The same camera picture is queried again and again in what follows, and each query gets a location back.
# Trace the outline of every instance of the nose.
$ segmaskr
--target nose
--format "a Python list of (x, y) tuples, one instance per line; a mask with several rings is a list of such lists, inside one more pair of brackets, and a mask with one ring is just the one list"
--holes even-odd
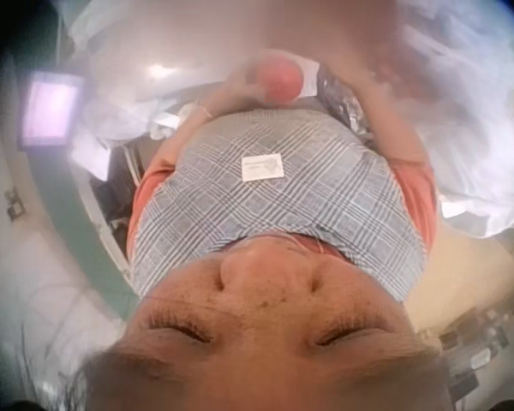
[(225, 292), (244, 299), (311, 294), (314, 261), (310, 252), (289, 240), (255, 238), (227, 253), (221, 281)]

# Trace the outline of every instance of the sticker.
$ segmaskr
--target sticker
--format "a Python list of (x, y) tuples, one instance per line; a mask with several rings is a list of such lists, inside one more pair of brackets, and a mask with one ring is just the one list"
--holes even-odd
[(473, 370), (477, 370), (485, 366), (489, 361), (491, 361), (491, 349), (486, 348), (470, 359), (470, 366)]
[(244, 182), (281, 177), (284, 177), (281, 154), (242, 158), (242, 180)]

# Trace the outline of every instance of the gray plaid fabric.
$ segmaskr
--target gray plaid fabric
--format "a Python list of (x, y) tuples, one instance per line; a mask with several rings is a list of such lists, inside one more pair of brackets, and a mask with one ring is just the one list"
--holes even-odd
[[(285, 178), (242, 182), (242, 157), (280, 153)], [(135, 237), (134, 287), (248, 235), (319, 238), (403, 301), (425, 252), (387, 162), (337, 120), (256, 110), (206, 125), (154, 192)]]

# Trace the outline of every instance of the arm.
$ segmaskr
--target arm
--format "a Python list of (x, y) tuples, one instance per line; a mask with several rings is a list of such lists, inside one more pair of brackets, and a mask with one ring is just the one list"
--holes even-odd
[(379, 154), (388, 159), (427, 163), (428, 155), (415, 129), (397, 113), (394, 103), (373, 80), (352, 87), (374, 133)]
[(247, 83), (247, 72), (247, 67), (237, 70), (215, 91), (201, 100), (200, 107), (194, 110), (175, 134), (158, 149), (148, 170), (155, 170), (164, 162), (175, 165), (196, 131), (211, 120), (254, 108), (261, 90), (255, 84)]
[(397, 112), (359, 56), (348, 48), (330, 60), (327, 65), (331, 72), (354, 91), (362, 105), (379, 154), (388, 159), (427, 163), (428, 155), (419, 135)]

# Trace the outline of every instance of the orange sleeve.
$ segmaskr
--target orange sleeve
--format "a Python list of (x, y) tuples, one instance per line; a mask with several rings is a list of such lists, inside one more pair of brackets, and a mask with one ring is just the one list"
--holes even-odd
[(429, 164), (388, 160), (402, 188), (405, 206), (430, 252), (436, 236), (436, 184)]
[(135, 235), (137, 234), (140, 216), (145, 209), (146, 203), (151, 199), (156, 187), (171, 176), (174, 171), (175, 165), (166, 163), (165, 161), (158, 162), (157, 165), (145, 172), (140, 186), (137, 188), (137, 191), (135, 191), (134, 205), (128, 228), (127, 250), (129, 259), (131, 259), (133, 253)]

